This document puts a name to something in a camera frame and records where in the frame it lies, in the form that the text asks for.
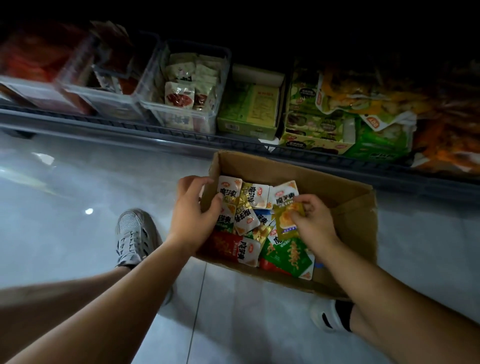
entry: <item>foot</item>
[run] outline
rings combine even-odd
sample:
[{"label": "foot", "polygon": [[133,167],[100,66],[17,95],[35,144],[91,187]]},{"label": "foot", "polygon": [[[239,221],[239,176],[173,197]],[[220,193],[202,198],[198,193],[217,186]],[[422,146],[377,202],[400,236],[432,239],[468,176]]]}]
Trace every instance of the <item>foot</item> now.
[{"label": "foot", "polygon": [[138,208],[120,215],[115,233],[118,267],[135,267],[162,243],[150,215]]},{"label": "foot", "polygon": [[315,326],[327,332],[348,332],[342,324],[335,300],[317,298],[310,306],[310,318]]}]

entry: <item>shelf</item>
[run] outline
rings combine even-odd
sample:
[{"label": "shelf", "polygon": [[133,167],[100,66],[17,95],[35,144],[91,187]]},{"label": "shelf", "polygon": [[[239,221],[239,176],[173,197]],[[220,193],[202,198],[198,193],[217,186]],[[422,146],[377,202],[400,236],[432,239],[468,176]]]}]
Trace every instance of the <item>shelf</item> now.
[{"label": "shelf", "polygon": [[146,150],[159,150],[198,158],[211,158],[219,149],[236,150],[321,170],[364,182],[377,189],[424,195],[458,202],[480,203],[480,182],[439,178],[408,167],[364,162],[321,152],[273,147],[258,139],[231,134],[207,135],[140,121],[98,116],[59,114],[18,106],[0,105],[0,128],[59,135]]}]

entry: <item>tiled floor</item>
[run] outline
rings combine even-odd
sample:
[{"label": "tiled floor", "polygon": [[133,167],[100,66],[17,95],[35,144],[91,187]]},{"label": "tiled floor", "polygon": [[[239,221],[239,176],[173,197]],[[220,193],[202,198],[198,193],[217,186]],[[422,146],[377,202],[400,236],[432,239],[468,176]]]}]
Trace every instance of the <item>tiled floor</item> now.
[{"label": "tiled floor", "polygon": [[[176,181],[203,159],[48,136],[0,133],[0,288],[104,272],[114,226],[136,206],[165,236]],[[480,210],[378,193],[379,264],[420,292],[480,321]],[[135,363],[386,363],[353,335],[310,322],[312,297],[191,259]]]}]

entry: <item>hand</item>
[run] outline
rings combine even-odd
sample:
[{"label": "hand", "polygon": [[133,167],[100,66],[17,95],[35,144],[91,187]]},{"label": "hand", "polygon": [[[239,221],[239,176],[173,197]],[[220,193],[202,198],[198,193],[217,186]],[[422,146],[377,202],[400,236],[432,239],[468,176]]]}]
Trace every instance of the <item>hand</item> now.
[{"label": "hand", "polygon": [[305,217],[292,210],[290,216],[297,225],[301,239],[316,255],[331,243],[338,243],[332,214],[327,206],[314,194],[301,194],[293,198],[295,202],[303,202]]},{"label": "hand", "polygon": [[210,177],[188,176],[180,179],[177,185],[177,201],[167,240],[183,244],[189,255],[195,254],[205,242],[220,215],[221,193],[215,195],[208,211],[202,213],[200,210],[200,191],[203,185],[212,182]]}]

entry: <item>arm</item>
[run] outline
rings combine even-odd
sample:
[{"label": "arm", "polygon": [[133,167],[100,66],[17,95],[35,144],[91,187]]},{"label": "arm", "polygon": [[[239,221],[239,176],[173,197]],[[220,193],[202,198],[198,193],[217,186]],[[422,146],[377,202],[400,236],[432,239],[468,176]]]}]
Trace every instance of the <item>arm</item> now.
[{"label": "arm", "polygon": [[301,195],[306,217],[294,214],[300,236],[330,270],[398,363],[473,363],[480,360],[480,327],[393,278],[343,244],[329,209]]},{"label": "arm", "polygon": [[207,177],[181,179],[166,241],[110,289],[9,363],[130,363],[168,289],[216,223],[221,197],[216,196],[203,214],[198,201],[202,186],[211,182]]}]

